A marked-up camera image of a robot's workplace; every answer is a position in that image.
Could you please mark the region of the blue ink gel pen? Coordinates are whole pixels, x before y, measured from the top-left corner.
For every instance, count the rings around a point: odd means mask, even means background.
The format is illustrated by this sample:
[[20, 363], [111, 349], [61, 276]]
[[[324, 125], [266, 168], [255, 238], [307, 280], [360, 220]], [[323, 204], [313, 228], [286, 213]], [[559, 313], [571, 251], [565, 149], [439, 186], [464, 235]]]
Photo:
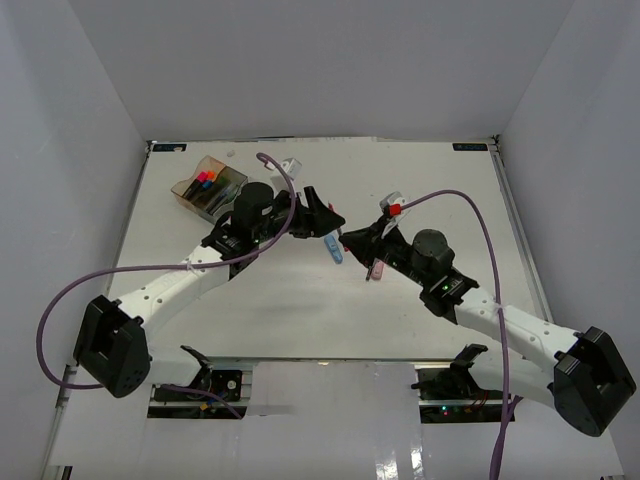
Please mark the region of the blue ink gel pen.
[[221, 191], [214, 199], [211, 207], [217, 209], [220, 205], [224, 205], [228, 202], [237, 192], [237, 186], [229, 186], [224, 191]]

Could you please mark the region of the red ink gel pen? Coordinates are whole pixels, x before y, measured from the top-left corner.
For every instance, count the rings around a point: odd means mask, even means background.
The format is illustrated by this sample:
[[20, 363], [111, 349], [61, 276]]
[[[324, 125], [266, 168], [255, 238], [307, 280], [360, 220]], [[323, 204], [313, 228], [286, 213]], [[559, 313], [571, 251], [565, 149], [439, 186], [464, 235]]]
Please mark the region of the red ink gel pen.
[[328, 203], [328, 208], [332, 214], [332, 225], [335, 227], [335, 235], [340, 237], [342, 235], [342, 226], [344, 225], [344, 218], [341, 217], [335, 210], [331, 202]]

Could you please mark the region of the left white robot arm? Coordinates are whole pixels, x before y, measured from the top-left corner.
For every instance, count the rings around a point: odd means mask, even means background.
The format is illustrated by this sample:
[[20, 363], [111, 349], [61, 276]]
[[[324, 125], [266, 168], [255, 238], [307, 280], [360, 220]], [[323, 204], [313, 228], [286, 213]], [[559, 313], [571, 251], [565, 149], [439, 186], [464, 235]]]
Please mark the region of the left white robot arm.
[[262, 182], [246, 184], [178, 269], [116, 300], [100, 295], [87, 305], [74, 360], [115, 398], [131, 394], [151, 373], [188, 398], [202, 398], [212, 378], [205, 357], [187, 347], [163, 356], [151, 349], [153, 337], [200, 295], [238, 276], [279, 234], [321, 238], [344, 223], [311, 186], [298, 196]]

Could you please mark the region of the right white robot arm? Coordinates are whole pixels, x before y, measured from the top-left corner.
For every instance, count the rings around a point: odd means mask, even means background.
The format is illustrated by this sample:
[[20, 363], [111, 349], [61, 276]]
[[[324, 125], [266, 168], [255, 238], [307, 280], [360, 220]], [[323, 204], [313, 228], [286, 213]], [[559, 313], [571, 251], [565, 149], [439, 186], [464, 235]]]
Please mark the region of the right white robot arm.
[[518, 357], [509, 363], [509, 391], [556, 410], [579, 432], [599, 437], [637, 390], [616, 344], [605, 331], [584, 332], [552, 324], [498, 303], [454, 265], [445, 235], [419, 231], [407, 242], [380, 222], [339, 237], [365, 267], [379, 260], [421, 288], [435, 316], [504, 341]]

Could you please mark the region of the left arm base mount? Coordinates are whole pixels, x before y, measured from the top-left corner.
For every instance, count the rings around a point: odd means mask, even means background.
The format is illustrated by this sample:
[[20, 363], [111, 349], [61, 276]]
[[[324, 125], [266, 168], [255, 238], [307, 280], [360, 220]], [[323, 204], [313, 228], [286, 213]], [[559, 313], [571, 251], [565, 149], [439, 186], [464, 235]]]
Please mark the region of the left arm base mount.
[[241, 420], [248, 396], [241, 370], [210, 370], [188, 387], [152, 390], [147, 417], [181, 420]]

